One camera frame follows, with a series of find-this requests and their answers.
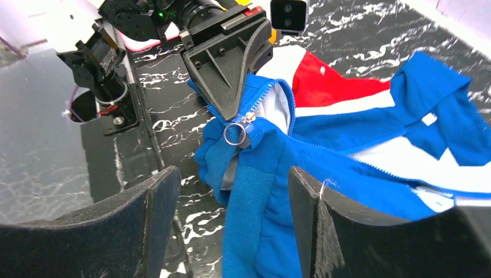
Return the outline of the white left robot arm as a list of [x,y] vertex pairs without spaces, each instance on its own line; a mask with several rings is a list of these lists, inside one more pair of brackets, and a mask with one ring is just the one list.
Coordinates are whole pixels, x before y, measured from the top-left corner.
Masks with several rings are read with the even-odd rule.
[[270,21],[260,6],[235,1],[61,1],[42,27],[75,83],[88,88],[99,117],[118,127],[137,123],[129,84],[117,73],[126,52],[98,20],[135,41],[168,41],[175,24],[196,90],[225,121],[250,123],[264,94],[246,103],[245,83],[272,57]]

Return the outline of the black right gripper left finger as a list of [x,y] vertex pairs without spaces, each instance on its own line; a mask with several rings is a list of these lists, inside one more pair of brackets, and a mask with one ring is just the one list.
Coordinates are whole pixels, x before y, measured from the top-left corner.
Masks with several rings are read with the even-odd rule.
[[55,220],[1,225],[1,276],[159,277],[180,182],[170,166]]

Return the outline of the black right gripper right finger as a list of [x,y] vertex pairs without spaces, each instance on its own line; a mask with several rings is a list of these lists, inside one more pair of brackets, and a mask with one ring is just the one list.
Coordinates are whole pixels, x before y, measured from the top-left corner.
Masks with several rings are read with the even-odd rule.
[[373,210],[292,167],[288,191],[303,277],[489,277],[490,208],[420,221]]

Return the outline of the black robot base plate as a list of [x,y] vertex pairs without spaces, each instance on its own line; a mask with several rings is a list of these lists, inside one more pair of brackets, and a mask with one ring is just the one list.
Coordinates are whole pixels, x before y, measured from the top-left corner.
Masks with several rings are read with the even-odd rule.
[[69,118],[81,125],[90,193],[99,202],[145,181],[164,163],[123,45],[101,24],[89,35],[58,56],[84,89],[71,97]]

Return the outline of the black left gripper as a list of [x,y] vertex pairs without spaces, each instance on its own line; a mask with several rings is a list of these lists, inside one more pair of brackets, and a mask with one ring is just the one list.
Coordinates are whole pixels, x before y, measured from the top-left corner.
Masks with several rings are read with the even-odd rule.
[[272,56],[271,23],[261,6],[236,1],[101,1],[98,14],[124,36],[166,43],[174,24],[192,42],[181,53],[199,93],[224,120],[238,113],[246,76]]

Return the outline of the blue red white jacket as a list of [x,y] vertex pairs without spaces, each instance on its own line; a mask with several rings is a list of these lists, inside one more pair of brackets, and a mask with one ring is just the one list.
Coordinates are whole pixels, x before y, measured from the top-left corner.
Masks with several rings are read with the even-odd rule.
[[410,221],[490,204],[490,127],[470,78],[414,53],[389,81],[344,78],[300,46],[247,76],[239,113],[215,108],[195,159],[226,208],[223,277],[299,277],[287,176]]

